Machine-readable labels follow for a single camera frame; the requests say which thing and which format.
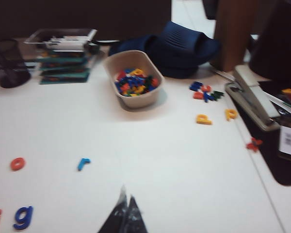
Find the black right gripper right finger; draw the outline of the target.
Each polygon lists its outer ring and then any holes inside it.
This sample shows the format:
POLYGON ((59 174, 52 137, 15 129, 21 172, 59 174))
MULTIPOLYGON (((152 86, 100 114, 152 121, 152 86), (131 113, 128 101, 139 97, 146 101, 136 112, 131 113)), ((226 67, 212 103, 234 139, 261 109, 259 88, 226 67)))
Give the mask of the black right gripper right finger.
POLYGON ((131 196, 125 218, 126 233, 147 233, 142 214, 136 203, 135 197, 131 196))

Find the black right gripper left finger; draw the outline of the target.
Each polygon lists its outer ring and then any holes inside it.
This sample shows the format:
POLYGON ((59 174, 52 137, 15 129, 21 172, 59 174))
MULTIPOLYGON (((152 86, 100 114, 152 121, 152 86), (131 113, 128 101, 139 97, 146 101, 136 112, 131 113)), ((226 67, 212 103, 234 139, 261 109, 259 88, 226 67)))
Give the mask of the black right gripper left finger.
POLYGON ((110 212, 109 216, 99 229, 99 233, 121 233, 128 211, 128 200, 126 194, 126 187, 122 186, 120 189, 119 198, 116 205, 110 212))

